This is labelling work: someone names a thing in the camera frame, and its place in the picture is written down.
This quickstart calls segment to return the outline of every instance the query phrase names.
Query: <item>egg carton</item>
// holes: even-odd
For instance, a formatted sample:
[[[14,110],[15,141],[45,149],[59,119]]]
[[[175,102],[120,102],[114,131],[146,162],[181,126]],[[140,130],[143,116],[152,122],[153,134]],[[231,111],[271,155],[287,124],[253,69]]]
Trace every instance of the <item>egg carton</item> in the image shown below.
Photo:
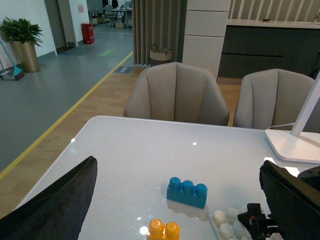
[[[248,230],[238,221],[238,214],[247,212],[247,207],[230,207],[227,211],[216,210],[210,214],[210,221],[218,240],[252,240]],[[274,233],[269,240],[283,240],[279,233]]]

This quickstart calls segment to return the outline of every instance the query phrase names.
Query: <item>white cabinet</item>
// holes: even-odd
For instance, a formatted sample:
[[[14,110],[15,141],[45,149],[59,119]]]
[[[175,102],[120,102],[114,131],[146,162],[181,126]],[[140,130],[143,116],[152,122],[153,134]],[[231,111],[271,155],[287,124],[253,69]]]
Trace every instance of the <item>white cabinet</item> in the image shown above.
[[[208,69],[217,77],[224,39],[224,37],[185,35],[182,62]]]
[[[188,0],[187,10],[229,12],[231,0]]]
[[[226,33],[228,12],[187,11],[185,35],[223,37]]]
[[[188,0],[182,62],[218,76],[231,0]]]

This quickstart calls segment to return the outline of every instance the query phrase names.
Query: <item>toy brick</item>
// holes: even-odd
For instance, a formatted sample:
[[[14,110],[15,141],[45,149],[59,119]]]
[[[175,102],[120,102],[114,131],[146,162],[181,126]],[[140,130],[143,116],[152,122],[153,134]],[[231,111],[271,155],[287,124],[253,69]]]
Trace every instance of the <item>toy brick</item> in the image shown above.
[[[186,180],[181,182],[178,177],[172,177],[166,190],[166,198],[182,204],[204,209],[207,201],[207,186]]]
[[[160,219],[153,219],[149,223],[148,234],[146,240],[179,240],[180,227],[174,222],[170,221],[164,224]]]

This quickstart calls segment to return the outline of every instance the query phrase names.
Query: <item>doorway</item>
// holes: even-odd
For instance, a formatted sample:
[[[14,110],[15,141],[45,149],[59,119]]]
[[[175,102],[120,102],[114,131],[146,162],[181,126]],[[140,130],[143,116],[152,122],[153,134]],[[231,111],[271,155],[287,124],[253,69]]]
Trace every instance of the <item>doorway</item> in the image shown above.
[[[71,48],[66,40],[65,30],[58,0],[44,0],[49,18],[50,28],[57,54],[61,54]]]

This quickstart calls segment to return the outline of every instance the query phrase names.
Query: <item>broom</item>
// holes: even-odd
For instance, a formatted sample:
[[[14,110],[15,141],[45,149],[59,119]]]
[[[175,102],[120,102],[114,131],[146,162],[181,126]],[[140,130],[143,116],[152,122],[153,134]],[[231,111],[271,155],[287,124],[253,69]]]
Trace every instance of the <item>broom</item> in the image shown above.
[[[4,43],[1,41],[1,39],[0,39],[0,44],[3,47],[6,55],[8,56],[8,58],[10,59],[12,65],[13,65],[13,76],[14,76],[15,80],[18,81],[18,80],[22,79],[25,76],[25,72],[22,71],[20,68],[18,68],[15,65],[14,61],[12,60],[9,53],[7,52],[7,49],[5,48]]]

